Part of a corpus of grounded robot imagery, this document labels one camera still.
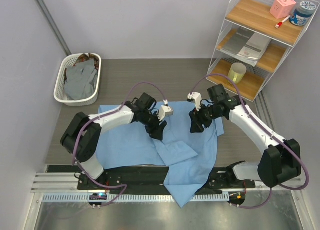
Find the light blue long sleeve shirt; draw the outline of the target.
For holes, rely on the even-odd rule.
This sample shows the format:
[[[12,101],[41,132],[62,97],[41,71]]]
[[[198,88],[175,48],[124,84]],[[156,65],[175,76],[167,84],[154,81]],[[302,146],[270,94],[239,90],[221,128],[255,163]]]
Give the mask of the light blue long sleeve shirt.
[[[167,166],[164,186],[180,207],[187,204],[209,178],[217,159],[218,137],[224,134],[221,118],[203,133],[191,133],[194,104],[170,102],[163,140],[152,139],[139,122],[113,128],[100,135],[97,159],[104,169],[136,165]]]

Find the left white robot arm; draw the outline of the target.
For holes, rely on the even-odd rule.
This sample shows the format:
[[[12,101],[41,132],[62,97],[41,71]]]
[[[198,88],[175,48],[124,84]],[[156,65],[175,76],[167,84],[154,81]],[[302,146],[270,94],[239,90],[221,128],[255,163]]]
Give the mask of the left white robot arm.
[[[126,101],[119,107],[99,114],[86,115],[77,113],[61,137],[60,144],[72,155],[79,168],[89,175],[89,184],[100,190],[107,182],[104,168],[96,154],[101,134],[131,123],[141,123],[149,137],[163,140],[163,132],[167,126],[165,117],[174,110],[165,99],[157,112],[152,112],[157,101],[143,93],[140,98]]]

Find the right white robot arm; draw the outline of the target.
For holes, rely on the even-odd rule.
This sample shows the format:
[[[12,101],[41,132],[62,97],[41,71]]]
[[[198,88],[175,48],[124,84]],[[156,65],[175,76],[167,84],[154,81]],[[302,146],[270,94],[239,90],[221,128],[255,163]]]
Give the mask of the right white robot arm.
[[[300,145],[294,140],[286,140],[274,133],[250,110],[238,95],[229,96],[222,84],[207,90],[211,104],[205,105],[200,93],[192,92],[187,101],[195,104],[189,112],[190,133],[202,133],[214,120],[226,118],[238,126],[261,152],[259,162],[240,161],[226,168],[226,183],[233,188],[244,180],[263,182],[273,188],[301,175],[298,162]]]

